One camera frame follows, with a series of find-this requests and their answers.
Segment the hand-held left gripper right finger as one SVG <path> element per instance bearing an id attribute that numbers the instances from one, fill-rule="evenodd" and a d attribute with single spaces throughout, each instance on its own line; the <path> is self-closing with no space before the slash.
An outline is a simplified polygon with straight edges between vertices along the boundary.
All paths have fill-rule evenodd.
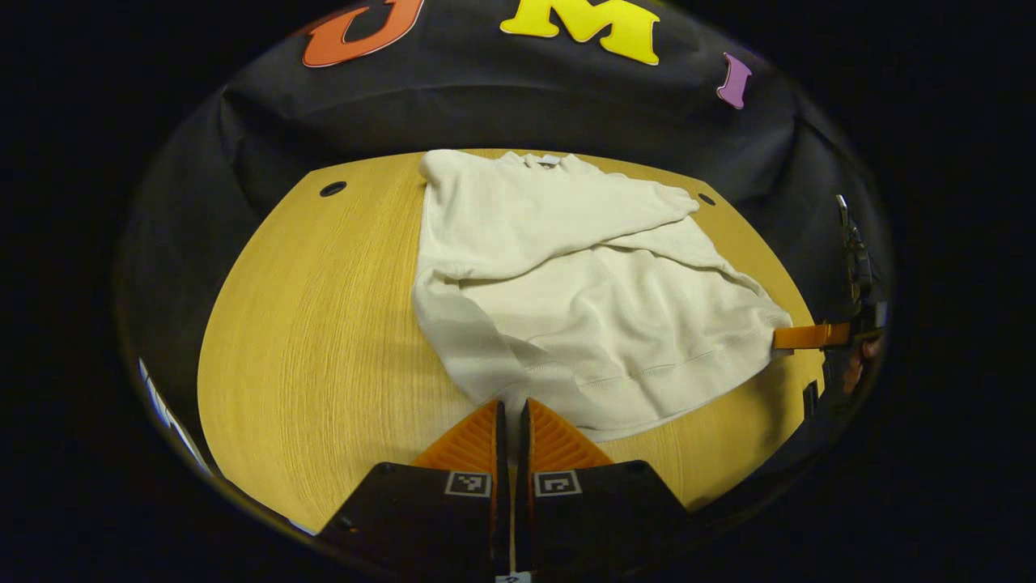
<path id="1" fill-rule="evenodd" d="M 694 531 L 648 462 L 612 461 L 529 399 L 520 417 L 516 565 L 535 581 L 639 581 Z"/>

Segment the black backdrop cloth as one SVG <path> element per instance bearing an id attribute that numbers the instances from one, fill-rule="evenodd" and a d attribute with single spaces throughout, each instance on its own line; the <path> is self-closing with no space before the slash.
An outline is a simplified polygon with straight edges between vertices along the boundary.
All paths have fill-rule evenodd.
<path id="1" fill-rule="evenodd" d="M 188 458 L 215 468 L 195 376 L 219 288 L 263 218 L 310 171 L 436 147 L 562 149 L 673 171 L 725 196 L 814 315 L 851 305 L 847 202 L 874 294 L 897 281 L 877 181 L 800 83 L 732 34 L 659 6 L 655 66 L 599 43 L 510 36 L 518 0 L 424 0 L 400 40 L 325 69 L 292 36 L 171 133 L 134 193 L 114 294 L 134 365 Z"/>

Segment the cream sweatshirt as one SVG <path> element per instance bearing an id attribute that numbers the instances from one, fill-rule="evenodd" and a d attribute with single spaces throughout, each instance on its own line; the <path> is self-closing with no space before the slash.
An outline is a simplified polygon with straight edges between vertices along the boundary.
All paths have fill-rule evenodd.
<path id="1" fill-rule="evenodd" d="M 545 403 L 617 440 L 729 393 L 781 356 L 792 314 L 735 269 L 686 190 L 567 155 L 455 149 L 418 164 L 412 309 L 452 383 Z"/>

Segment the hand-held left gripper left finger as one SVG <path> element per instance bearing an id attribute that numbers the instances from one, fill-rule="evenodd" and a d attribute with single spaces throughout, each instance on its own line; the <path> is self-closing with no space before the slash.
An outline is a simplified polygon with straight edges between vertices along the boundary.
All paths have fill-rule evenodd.
<path id="1" fill-rule="evenodd" d="M 510 567 L 503 403 L 478 407 L 408 464 L 378 462 L 317 535 L 382 581 L 493 581 Z"/>

